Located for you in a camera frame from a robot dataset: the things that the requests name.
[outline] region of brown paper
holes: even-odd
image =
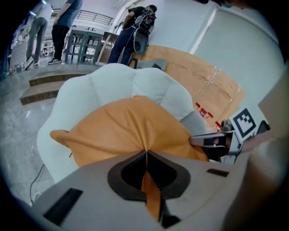
[[[228,119],[245,97],[245,91],[236,81],[219,68],[192,54],[150,45],[143,56],[134,54],[134,57],[145,61],[165,59],[165,72],[188,90],[194,108],[201,112],[210,128],[216,127],[216,121],[221,124]]]

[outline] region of white cushion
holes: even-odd
[[[54,141],[49,133],[71,130],[95,109],[135,95],[148,96],[178,120],[193,111],[189,92],[176,80],[157,68],[132,69],[108,64],[86,76],[67,80],[58,92],[52,113],[38,132],[40,156],[58,182],[78,168],[70,149]]]

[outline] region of marble floor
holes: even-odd
[[[88,69],[93,72],[96,68],[90,65],[51,65],[16,73],[0,81],[0,170],[11,192],[28,204],[30,184],[43,165],[36,146],[37,132],[49,117],[55,99],[22,106],[19,97],[29,88],[29,79],[37,73],[57,69]],[[44,167],[33,184],[32,198],[53,184]]]

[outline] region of wooden step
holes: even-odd
[[[83,76],[91,72],[87,71],[74,71],[70,72],[67,70],[56,70],[48,71],[45,73],[36,74],[31,80],[29,80],[30,86],[36,86],[44,83],[51,83],[56,81],[66,81],[73,77]]]
[[[43,83],[28,88],[20,97],[22,105],[45,99],[56,98],[59,89],[65,81]]]

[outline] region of balcony railing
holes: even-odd
[[[59,11],[60,9],[54,9],[53,10],[54,13],[52,14],[51,18],[55,18]],[[35,17],[30,15],[27,20],[27,24],[31,24],[34,19]],[[79,11],[75,19],[88,20],[88,21],[104,24],[106,26],[109,26],[111,21],[113,20],[113,18],[105,16],[103,14],[98,14],[98,13],[94,13],[94,12],[90,12],[86,10]]]

